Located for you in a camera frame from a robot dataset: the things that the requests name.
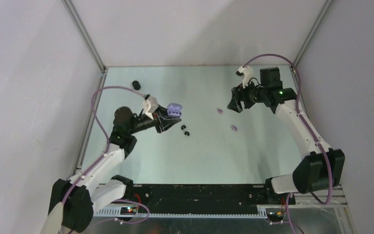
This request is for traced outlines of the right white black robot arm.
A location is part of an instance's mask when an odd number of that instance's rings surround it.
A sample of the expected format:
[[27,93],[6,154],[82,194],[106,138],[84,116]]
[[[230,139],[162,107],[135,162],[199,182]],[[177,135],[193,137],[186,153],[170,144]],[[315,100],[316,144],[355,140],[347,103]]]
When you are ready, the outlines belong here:
[[264,190],[264,199],[276,204],[285,193],[306,194],[338,186],[345,155],[320,136],[297,101],[295,90],[283,87],[279,68],[260,69],[259,84],[253,82],[253,69],[249,66],[240,67],[236,75],[242,82],[232,88],[227,108],[240,113],[256,103],[264,104],[287,126],[301,156],[292,173],[267,179],[269,187]]

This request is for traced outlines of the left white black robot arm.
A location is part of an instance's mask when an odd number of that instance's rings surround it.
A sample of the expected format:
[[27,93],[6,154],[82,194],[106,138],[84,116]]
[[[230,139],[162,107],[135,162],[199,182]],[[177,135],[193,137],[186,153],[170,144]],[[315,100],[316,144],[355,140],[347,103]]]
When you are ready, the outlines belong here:
[[129,203],[134,198],[132,180],[116,175],[105,185],[101,180],[133,151],[135,133],[155,128],[162,133],[181,121],[182,106],[171,103],[166,108],[144,103],[143,112],[135,114],[129,107],[114,113],[113,129],[106,150],[87,169],[68,180],[58,179],[52,186],[43,234],[57,234],[61,227],[83,232],[96,212],[113,201]]

